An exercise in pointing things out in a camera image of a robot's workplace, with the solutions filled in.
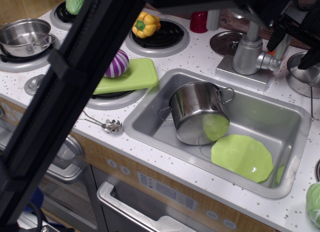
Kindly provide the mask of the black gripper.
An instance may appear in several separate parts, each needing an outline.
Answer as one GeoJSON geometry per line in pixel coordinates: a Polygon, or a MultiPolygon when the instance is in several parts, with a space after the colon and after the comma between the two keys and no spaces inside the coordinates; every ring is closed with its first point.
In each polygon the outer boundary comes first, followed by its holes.
{"type": "Polygon", "coordinates": [[[285,36],[290,35],[295,47],[311,48],[301,58],[299,69],[308,69],[320,62],[320,0],[293,0],[272,28],[266,46],[269,51],[274,51],[285,36]]]}

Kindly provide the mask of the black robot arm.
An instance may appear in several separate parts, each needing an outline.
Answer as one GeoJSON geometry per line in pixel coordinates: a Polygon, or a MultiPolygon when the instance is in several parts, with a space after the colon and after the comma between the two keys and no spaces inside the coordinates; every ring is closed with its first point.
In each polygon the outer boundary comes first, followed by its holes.
{"type": "Polygon", "coordinates": [[[86,0],[0,157],[1,230],[18,217],[146,4],[163,13],[234,9],[271,27],[293,0],[86,0]]]}

